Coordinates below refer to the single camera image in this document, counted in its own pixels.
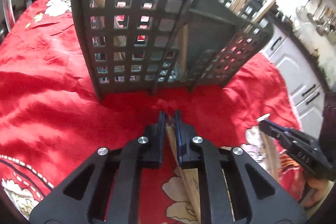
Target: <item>silver bolt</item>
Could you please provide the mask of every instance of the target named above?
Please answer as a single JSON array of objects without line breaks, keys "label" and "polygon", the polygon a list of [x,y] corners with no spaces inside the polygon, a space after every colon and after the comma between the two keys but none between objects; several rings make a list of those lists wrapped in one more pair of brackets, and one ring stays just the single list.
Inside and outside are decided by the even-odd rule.
[{"label": "silver bolt", "polygon": [[200,136],[196,136],[196,137],[193,138],[193,142],[194,143],[201,143],[201,142],[203,142],[203,138],[200,137]]},{"label": "silver bolt", "polygon": [[236,155],[241,155],[243,153],[243,150],[240,147],[235,147],[234,149],[232,149],[232,151]]},{"label": "silver bolt", "polygon": [[148,143],[148,138],[142,136],[138,139],[138,143],[141,143],[141,144]]},{"label": "silver bolt", "polygon": [[106,147],[102,147],[102,148],[99,148],[97,152],[100,156],[104,156],[108,153],[108,151],[109,150]]}]

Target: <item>floral pattern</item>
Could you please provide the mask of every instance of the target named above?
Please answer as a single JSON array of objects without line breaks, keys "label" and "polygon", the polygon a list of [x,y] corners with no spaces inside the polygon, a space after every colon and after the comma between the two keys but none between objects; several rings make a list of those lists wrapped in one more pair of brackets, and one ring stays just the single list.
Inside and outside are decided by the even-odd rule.
[{"label": "floral pattern", "polygon": [[166,217],[185,224],[198,224],[196,214],[183,185],[179,169],[176,168],[174,173],[177,176],[170,178],[169,181],[162,186],[162,190],[164,190],[167,196],[175,201],[175,203],[167,208]]},{"label": "floral pattern", "polygon": [[[268,170],[268,161],[265,152],[265,145],[261,139],[258,126],[252,127],[245,131],[245,139],[247,144],[240,147],[245,150],[261,167]],[[230,150],[229,146],[221,148]],[[167,183],[162,186],[162,190],[169,198],[175,201],[166,210],[166,217],[178,220],[185,224],[198,224],[197,216],[192,208],[188,194],[183,185],[180,170],[174,170],[176,176],[171,177]]]},{"label": "floral pattern", "polygon": [[2,179],[1,185],[16,208],[24,215],[26,219],[29,219],[31,211],[39,203],[33,198],[31,191],[28,189],[21,189],[21,187],[13,180],[5,181]]},{"label": "floral pattern", "polygon": [[268,171],[268,159],[265,151],[265,144],[260,135],[259,126],[251,127],[245,131],[245,139],[247,144],[240,147],[244,149],[259,165]]},{"label": "floral pattern", "polygon": [[46,15],[57,17],[65,12],[71,12],[71,0],[49,0],[47,3]]}]

